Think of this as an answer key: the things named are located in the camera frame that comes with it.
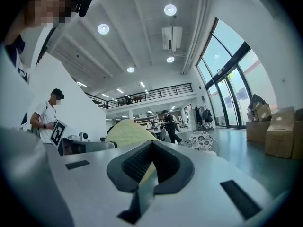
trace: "floor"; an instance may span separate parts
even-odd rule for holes
[[[193,132],[181,132],[178,136],[186,141]],[[255,178],[274,198],[292,187],[301,161],[265,155],[264,145],[246,141],[245,130],[214,129],[208,133],[219,144],[218,147],[214,142],[213,151]],[[166,141],[170,142],[169,136],[166,136]]]

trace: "ceiling light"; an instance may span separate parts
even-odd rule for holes
[[[177,12],[177,8],[175,5],[168,4],[164,8],[164,13],[168,16],[173,16]]]
[[[100,24],[98,26],[98,32],[102,35],[106,35],[109,32],[109,27],[106,24]]]
[[[129,72],[129,73],[134,72],[134,67],[129,67],[129,68],[127,68],[127,72]]]
[[[83,83],[81,83],[81,82],[78,82],[78,81],[77,81],[77,83],[78,83],[78,84],[80,84],[81,86],[86,87],[86,85],[84,85],[84,84],[83,84]]]
[[[175,60],[173,56],[170,56],[169,58],[166,59],[168,63],[172,63]]]

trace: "balcony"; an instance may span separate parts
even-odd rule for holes
[[[149,101],[153,99],[158,98],[166,98],[171,96],[176,96],[180,94],[190,93],[193,92],[193,89],[191,87],[191,83],[185,83],[180,85],[175,85],[171,87],[163,87],[151,91],[145,91],[141,93],[136,93],[120,98],[116,98],[115,100],[109,100],[106,101],[104,99],[101,99],[99,97],[93,96],[91,94],[88,94],[88,97],[91,98],[91,100],[98,104],[99,107],[104,109],[112,109],[112,108],[118,108],[125,105],[133,105],[139,102]]]

